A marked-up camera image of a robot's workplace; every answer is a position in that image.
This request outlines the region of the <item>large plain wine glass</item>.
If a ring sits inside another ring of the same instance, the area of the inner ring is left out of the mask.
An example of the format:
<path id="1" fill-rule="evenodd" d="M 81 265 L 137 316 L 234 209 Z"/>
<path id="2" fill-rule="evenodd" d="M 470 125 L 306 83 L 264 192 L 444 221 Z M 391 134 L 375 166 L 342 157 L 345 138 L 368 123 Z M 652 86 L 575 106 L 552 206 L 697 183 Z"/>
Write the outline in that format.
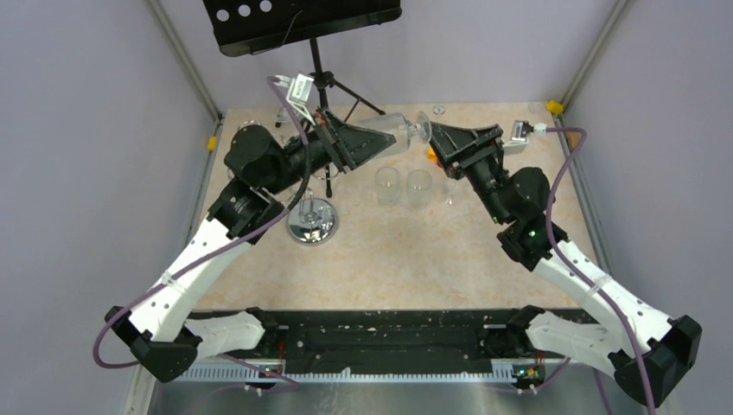
<path id="1" fill-rule="evenodd" d="M 443 204 L 445 206 L 453 206 L 455 201 L 457 181 L 449 179 L 443 185 Z"/>

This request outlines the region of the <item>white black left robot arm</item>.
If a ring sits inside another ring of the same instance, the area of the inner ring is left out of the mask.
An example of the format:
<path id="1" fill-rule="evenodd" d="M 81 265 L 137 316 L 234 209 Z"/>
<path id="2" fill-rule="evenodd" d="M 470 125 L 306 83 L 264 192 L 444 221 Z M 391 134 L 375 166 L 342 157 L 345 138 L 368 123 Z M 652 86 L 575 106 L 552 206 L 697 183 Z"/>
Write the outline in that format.
<path id="1" fill-rule="evenodd" d="M 236 258 L 287 216 L 290 208 L 279 193 L 290 187 L 304 192 L 310 175 L 329 165 L 357 169 L 395 142 L 390 133 L 348 124 L 328 110 L 317 111 L 310 129 L 286 145 L 261 124 L 240 127 L 224 159 L 233 176 L 194 237 L 141 299 L 108 312 L 107 326 L 162 383 L 198 360 L 230 351 L 272 354 L 277 334 L 261 310 L 194 319 L 194 306 Z"/>

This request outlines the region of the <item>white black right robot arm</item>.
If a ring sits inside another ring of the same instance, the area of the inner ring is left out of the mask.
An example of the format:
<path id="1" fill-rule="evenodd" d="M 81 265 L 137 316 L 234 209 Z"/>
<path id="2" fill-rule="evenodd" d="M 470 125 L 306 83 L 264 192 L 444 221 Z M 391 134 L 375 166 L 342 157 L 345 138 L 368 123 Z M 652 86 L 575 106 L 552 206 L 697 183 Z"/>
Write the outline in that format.
<path id="1" fill-rule="evenodd" d="M 514 262 L 554 284 L 591 317 L 567 320 L 526 306 L 507 324 L 507 346 L 518 356 L 535 350 L 561 354 L 615 380 L 623 392 L 655 413 L 694 366 L 702 337 L 690 316 L 655 309 L 596 265 L 560 226 L 553 205 L 560 181 L 542 169 L 510 173 L 502 129 L 469 129 L 425 122 L 426 140 L 452 180 L 466 179 Z"/>

